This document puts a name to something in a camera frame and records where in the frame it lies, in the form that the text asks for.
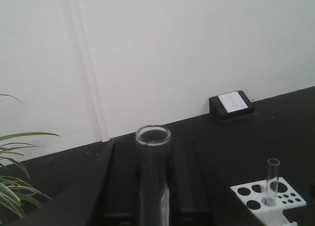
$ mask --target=white test tube rack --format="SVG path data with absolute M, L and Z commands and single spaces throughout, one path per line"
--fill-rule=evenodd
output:
M 231 187 L 238 198 L 267 226 L 297 226 L 296 222 L 290 223 L 283 215 L 283 210 L 301 207 L 306 201 L 280 177 L 278 195 L 274 206 L 263 203 L 265 197 L 266 180 L 245 183 Z

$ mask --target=test tube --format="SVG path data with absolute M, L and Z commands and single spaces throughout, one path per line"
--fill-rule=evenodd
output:
M 267 184 L 263 203 L 267 206 L 275 206 L 278 193 L 280 161 L 271 158 L 267 163 Z
M 168 226 L 169 198 L 166 172 L 170 159 L 171 132 L 158 125 L 136 132 L 140 163 L 141 226 Z

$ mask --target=electrical outlet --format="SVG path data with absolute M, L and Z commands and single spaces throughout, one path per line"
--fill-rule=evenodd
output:
M 218 97 L 227 113 L 248 108 L 238 92 L 231 92 Z
M 243 91 L 209 98 L 209 113 L 219 121 L 251 114 L 254 111 L 253 104 Z

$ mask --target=spider plant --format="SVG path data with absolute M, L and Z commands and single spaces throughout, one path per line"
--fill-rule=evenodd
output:
M 30 178 L 29 173 L 22 163 L 18 162 L 14 159 L 14 156 L 23 156 L 22 153 L 17 152 L 20 149 L 30 148 L 30 147 L 38 147 L 36 145 L 28 144 L 25 142 L 8 142 L 9 139 L 15 137 L 24 137 L 24 136 L 32 136 L 32 135 L 56 135 L 49 132 L 23 132 L 16 133 L 11 135 L 0 136 L 0 167 L 7 169 L 7 167 L 3 164 L 3 161 L 9 161 L 12 164 L 18 166 L 25 175 Z M 23 210 L 23 201 L 28 201 L 31 204 L 34 204 L 37 207 L 41 207 L 42 204 L 34 198 L 35 195 L 44 195 L 42 192 L 32 187 L 27 182 L 18 179 L 13 176 L 0 176 L 0 204 L 4 207 L 8 208 L 15 214 L 17 214 L 20 218 L 25 216 L 25 212 Z

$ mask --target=black countertop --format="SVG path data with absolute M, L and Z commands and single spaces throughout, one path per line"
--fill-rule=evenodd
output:
M 213 173 L 217 174 L 226 186 L 265 179 L 266 161 L 269 158 L 279 159 L 280 176 L 307 202 L 307 206 L 285 210 L 284 215 L 290 222 L 296 221 L 301 226 L 314 226 L 315 198 L 311 196 L 311 184 L 315 181 L 315 87 L 256 101 L 253 104 L 253 114 L 230 121 L 218 122 L 205 114 L 167 124 L 167 127 L 173 138 L 184 137 L 196 143 L 197 158 L 208 186 L 211 185 Z M 134 134 L 122 136 L 115 141 L 134 141 Z M 106 174 L 111 145 L 112 141 L 94 143 L 25 161 L 24 164 L 31 174 L 31 183 L 53 200 L 48 201 L 39 210 L 33 210 L 31 206 L 26 205 L 27 212 L 32 212 L 11 225 L 66 225 L 61 222 L 84 225 L 84 217 L 93 211 L 95 202 L 91 200 L 80 203 L 79 199 L 87 192 L 95 197 L 100 191 L 104 184 L 102 176 Z M 88 168 L 89 178 L 83 174 Z M 6 175 L 12 174 L 23 178 L 14 166 L 10 166 L 6 171 Z M 93 186 L 82 192 L 77 185 L 80 181 L 91 181 Z M 75 204 L 71 203 L 73 197 L 78 199 Z M 13 213 L 2 209 L 0 219 L 5 223 L 15 219 Z M 219 219 L 219 226 L 226 225 L 224 222 L 227 222 L 227 219 L 230 219 L 230 222 L 238 221 L 231 210 L 222 211 L 217 217 L 222 218 L 221 222 Z

